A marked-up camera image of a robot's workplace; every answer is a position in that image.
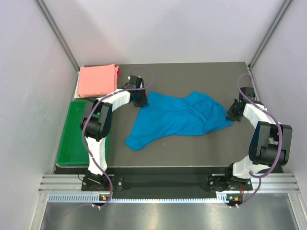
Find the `blue t shirt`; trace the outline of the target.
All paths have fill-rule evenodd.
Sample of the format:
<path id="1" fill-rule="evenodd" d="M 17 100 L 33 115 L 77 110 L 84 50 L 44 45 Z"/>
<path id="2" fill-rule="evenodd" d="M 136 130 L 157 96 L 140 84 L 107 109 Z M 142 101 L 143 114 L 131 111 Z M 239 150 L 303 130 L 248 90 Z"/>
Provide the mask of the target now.
<path id="1" fill-rule="evenodd" d="M 203 136 L 233 125 L 226 110 L 211 96 L 192 92 L 178 98 L 150 92 L 125 144 L 132 150 L 168 136 Z"/>

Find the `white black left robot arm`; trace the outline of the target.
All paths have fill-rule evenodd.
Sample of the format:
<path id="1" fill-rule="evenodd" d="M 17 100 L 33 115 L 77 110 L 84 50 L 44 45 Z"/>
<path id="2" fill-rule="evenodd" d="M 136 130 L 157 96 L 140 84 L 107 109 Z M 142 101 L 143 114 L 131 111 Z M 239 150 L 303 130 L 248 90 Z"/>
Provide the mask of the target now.
<path id="1" fill-rule="evenodd" d="M 110 187 L 107 170 L 107 138 L 111 130 L 112 113 L 123 105 L 147 105 L 144 80 L 131 75 L 122 89 L 101 98 L 86 101 L 80 122 L 82 141 L 89 155 L 88 171 L 83 178 L 83 191 L 103 191 Z"/>

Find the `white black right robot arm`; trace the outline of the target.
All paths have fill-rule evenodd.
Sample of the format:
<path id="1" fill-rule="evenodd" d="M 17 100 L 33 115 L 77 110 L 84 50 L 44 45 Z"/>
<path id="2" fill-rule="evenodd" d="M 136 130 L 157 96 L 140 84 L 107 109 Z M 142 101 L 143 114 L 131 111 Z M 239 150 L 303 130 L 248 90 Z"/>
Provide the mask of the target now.
<path id="1" fill-rule="evenodd" d="M 239 98 L 226 113 L 226 119 L 240 122 L 245 117 L 255 128 L 248 155 L 226 170 L 224 184 L 235 190 L 250 183 L 249 173 L 258 173 L 288 163 L 293 129 L 277 123 L 262 102 L 256 101 L 254 88 L 240 88 Z"/>

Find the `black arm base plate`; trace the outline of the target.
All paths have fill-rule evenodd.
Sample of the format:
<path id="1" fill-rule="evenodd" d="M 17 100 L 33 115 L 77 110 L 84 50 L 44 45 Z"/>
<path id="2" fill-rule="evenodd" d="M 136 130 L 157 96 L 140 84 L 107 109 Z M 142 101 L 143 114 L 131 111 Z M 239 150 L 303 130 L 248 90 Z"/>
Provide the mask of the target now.
<path id="1" fill-rule="evenodd" d="M 205 174 L 114 175 L 114 199 L 216 198 L 216 192 L 251 191 L 251 181 L 227 182 L 224 176 Z"/>

